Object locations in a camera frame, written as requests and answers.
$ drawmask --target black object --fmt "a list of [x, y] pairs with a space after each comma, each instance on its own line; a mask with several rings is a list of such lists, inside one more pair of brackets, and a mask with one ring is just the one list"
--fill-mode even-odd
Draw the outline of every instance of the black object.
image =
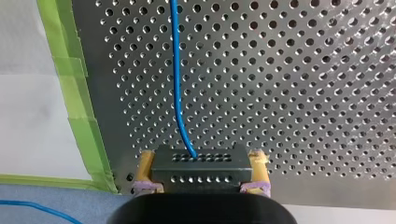
[[296, 224], [281, 204], [254, 194], [150, 194], [119, 208], [108, 224]]
[[159, 146], [151, 165], [151, 180], [168, 193], [238, 192], [251, 180], [252, 168], [244, 146], [200, 149], [192, 158], [185, 149]]

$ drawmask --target metal block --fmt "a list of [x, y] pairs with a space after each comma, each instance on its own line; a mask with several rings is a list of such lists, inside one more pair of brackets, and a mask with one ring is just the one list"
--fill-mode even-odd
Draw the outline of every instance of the metal block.
[[192, 158], [184, 149], [160, 146], [151, 166], [151, 180], [165, 192], [238, 192], [251, 180], [252, 168], [243, 146], [201, 149]]

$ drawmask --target perforated metal sheet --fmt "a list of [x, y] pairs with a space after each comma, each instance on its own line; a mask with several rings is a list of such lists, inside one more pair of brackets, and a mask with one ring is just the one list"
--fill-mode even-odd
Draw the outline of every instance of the perforated metal sheet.
[[[74, 11], [94, 112], [127, 193], [140, 150], [183, 147], [169, 5], [76, 0]], [[180, 0], [178, 11], [196, 148], [263, 148], [282, 203], [396, 208], [394, 1]]]

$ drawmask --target green tape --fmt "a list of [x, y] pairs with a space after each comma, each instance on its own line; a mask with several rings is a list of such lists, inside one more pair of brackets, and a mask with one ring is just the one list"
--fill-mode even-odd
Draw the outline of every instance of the green tape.
[[85, 167], [100, 188], [117, 192], [96, 119], [69, 119]]
[[94, 118], [85, 78], [59, 77], [69, 118]]
[[79, 77], [84, 74], [86, 77], [88, 73], [71, 0], [37, 0], [37, 3], [58, 76]]
[[[61, 83], [69, 123], [84, 165], [92, 177], [89, 185], [87, 182], [84, 183], [88, 189], [117, 192], [92, 110], [85, 79], [88, 73], [73, 17], [71, 0], [37, 0], [37, 3]], [[60, 181], [57, 187], [75, 187], [81, 184], [81, 182], [76, 184], [75, 180]]]
[[62, 76], [85, 77], [81, 59], [53, 57], [56, 71]]
[[29, 175], [0, 175], [0, 184], [37, 185], [70, 189], [106, 190], [100, 188], [99, 185], [91, 180], [65, 179]]

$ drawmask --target blue wire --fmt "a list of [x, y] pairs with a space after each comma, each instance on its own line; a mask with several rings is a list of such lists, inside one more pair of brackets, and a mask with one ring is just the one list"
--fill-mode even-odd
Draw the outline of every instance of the blue wire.
[[53, 210], [48, 207], [44, 207], [43, 205], [40, 205], [38, 203], [31, 203], [31, 202], [23, 202], [23, 201], [8, 201], [8, 200], [0, 200], [0, 204], [3, 205], [16, 205], [16, 206], [26, 206], [26, 207], [33, 207], [35, 209], [41, 210], [46, 213], [50, 213], [56, 217], [61, 217], [63, 219], [66, 219], [67, 221], [74, 223], [74, 224], [82, 224], [82, 222], [77, 221], [75, 218], [70, 217], [69, 215], [58, 212], [56, 210]]
[[173, 53], [174, 53], [174, 95], [175, 95], [175, 113], [177, 126], [180, 131], [181, 138], [183, 139], [184, 145], [193, 158], [197, 157], [191, 142], [189, 135], [184, 127], [183, 118], [181, 116], [181, 98], [180, 98], [180, 55], [178, 49], [178, 18], [177, 18], [177, 0], [171, 0], [171, 21], [172, 21], [172, 37], [173, 37]]

